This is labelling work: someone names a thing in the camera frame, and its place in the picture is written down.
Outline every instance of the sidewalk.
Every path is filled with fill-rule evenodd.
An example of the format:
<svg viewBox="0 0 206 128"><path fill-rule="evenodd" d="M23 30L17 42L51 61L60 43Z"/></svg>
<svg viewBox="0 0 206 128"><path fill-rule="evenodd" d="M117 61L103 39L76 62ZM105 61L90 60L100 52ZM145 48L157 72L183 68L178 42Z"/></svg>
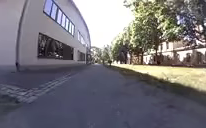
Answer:
<svg viewBox="0 0 206 128"><path fill-rule="evenodd" d="M63 67L35 71L12 72L0 68L0 85L11 85L22 89L32 89L57 79L63 75L73 74L86 66Z"/></svg>

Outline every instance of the building facade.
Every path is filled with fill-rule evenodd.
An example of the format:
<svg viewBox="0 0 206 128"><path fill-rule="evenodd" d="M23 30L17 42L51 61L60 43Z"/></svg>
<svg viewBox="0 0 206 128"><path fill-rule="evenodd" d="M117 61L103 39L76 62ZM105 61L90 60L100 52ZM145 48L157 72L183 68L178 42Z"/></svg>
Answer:
<svg viewBox="0 0 206 128"><path fill-rule="evenodd" d="M0 0L0 66L85 64L90 47L72 0Z"/></svg>
<svg viewBox="0 0 206 128"><path fill-rule="evenodd" d="M205 66L206 48L204 45L186 46L183 42L164 42L158 48L160 65ZM155 51L145 53L144 64L157 64Z"/></svg>

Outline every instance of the white building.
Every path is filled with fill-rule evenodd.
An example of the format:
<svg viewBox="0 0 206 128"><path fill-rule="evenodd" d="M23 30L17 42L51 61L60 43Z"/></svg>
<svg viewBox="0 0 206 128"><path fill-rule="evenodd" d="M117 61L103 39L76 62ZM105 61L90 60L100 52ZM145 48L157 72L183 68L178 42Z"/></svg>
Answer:
<svg viewBox="0 0 206 128"><path fill-rule="evenodd" d="M86 63L87 24L72 0L0 0L0 66Z"/></svg>

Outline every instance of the asphalt road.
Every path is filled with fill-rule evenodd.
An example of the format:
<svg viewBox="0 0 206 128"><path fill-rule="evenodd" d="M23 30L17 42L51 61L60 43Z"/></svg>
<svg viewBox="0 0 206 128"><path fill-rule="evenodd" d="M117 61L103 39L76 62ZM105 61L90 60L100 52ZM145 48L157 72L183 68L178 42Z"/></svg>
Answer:
<svg viewBox="0 0 206 128"><path fill-rule="evenodd" d="M93 65L1 117L0 128L206 128L206 107Z"/></svg>

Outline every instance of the grass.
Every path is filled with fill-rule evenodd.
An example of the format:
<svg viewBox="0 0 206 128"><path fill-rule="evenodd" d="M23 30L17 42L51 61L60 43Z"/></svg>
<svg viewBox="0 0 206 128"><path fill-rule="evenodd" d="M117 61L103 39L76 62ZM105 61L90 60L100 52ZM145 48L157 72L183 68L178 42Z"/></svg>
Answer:
<svg viewBox="0 0 206 128"><path fill-rule="evenodd" d="M125 76L206 103L206 68L113 65Z"/></svg>

